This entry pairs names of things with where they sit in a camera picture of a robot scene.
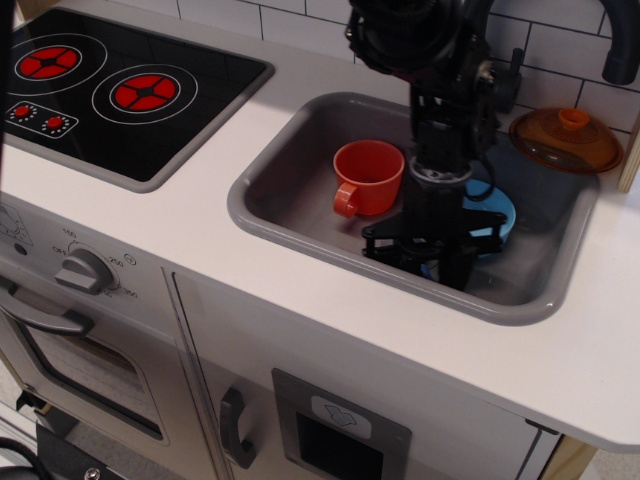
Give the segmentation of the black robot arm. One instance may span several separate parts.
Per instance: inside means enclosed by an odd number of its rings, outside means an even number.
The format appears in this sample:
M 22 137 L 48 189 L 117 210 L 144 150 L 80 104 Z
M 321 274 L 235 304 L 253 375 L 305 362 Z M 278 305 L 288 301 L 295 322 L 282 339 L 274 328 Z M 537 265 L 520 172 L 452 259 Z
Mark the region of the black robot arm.
M 346 28 L 370 69 L 410 86 L 403 209 L 364 230 L 366 256 L 461 289 L 500 250 L 497 213 L 463 206 L 495 131 L 499 79 L 456 1 L 356 1 Z M 271 75 L 238 53 L 54 8 L 3 42 L 7 165 L 19 152 L 134 192 L 163 184 Z

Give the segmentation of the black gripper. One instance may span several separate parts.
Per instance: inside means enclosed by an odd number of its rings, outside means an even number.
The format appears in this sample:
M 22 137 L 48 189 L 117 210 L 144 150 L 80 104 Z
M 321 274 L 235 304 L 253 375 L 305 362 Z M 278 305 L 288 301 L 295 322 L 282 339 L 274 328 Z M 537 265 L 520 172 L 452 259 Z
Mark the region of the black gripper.
M 414 179 L 403 186 L 401 211 L 365 227 L 363 254 L 381 262 L 396 264 L 412 274 L 420 266 L 440 260 L 439 283 L 463 291 L 469 281 L 475 256 L 486 257 L 502 251 L 500 226 L 506 216 L 498 212 L 474 211 L 463 207 L 466 196 L 487 198 L 495 188 L 480 196 L 466 193 L 466 183 L 427 187 Z

